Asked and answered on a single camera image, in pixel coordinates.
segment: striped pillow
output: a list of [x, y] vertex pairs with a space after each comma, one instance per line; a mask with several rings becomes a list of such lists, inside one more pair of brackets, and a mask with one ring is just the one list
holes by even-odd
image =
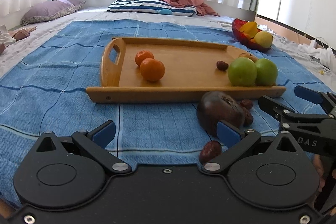
[[107, 9], [108, 12], [143, 12], [152, 14], [192, 16], [196, 14], [196, 7], [186, 6], [177, 8], [163, 0], [116, 0]]

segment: green apple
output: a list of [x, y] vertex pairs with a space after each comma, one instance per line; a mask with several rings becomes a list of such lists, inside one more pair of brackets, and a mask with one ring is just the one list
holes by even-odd
[[255, 81], [256, 85], [261, 86], [272, 86], [278, 77], [278, 68], [275, 63], [267, 58], [258, 59], [255, 62], [257, 67], [257, 79]]
[[261, 31], [254, 36], [254, 40], [257, 44], [263, 46], [264, 48], [269, 48], [272, 45], [273, 36], [269, 32]]
[[257, 67], [247, 57], [238, 57], [227, 69], [227, 76], [234, 86], [253, 86], [257, 78]]

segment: red glass bowl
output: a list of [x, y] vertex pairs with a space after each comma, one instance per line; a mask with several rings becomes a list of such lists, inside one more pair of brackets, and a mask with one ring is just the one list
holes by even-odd
[[257, 51], [260, 51], [260, 52], [267, 52], [269, 49], [271, 49], [271, 47], [264, 48], [263, 46], [252, 42], [242, 32], [239, 31], [240, 27], [243, 26], [247, 22], [248, 21], [240, 20], [238, 18], [236, 18], [232, 22], [232, 32], [235, 35], [237, 41], [240, 42], [245, 47], [250, 48], [251, 50], [257, 50]]

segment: blue bedspread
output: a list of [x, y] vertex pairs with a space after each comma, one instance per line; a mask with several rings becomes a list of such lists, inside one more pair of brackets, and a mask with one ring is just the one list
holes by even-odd
[[[48, 130], [69, 136], [80, 128], [92, 130], [108, 119], [117, 133], [106, 148], [133, 167], [137, 163], [179, 164], [198, 161], [211, 138], [199, 126], [196, 104], [95, 104], [85, 93], [98, 86], [104, 47], [112, 37], [168, 37], [225, 43], [258, 58], [267, 57], [279, 69], [278, 85], [287, 91], [279, 101], [302, 113], [323, 113], [319, 106], [295, 97], [296, 85], [330, 91], [288, 54], [276, 47], [267, 54], [246, 49], [232, 32], [168, 22], [136, 20], [74, 21], [26, 56], [0, 80], [0, 192], [20, 205], [13, 175], [38, 136]], [[255, 103], [251, 127], [267, 134], [278, 123]]]

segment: orange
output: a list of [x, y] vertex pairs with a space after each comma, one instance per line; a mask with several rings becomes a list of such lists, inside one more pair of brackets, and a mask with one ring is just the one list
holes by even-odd
[[142, 77], [148, 81], [156, 82], [159, 81], [165, 74], [165, 66], [154, 58], [146, 58], [141, 62], [140, 74]]
[[135, 63], [140, 67], [141, 62], [146, 58], [154, 58], [154, 54], [146, 50], [140, 51], [135, 56]]

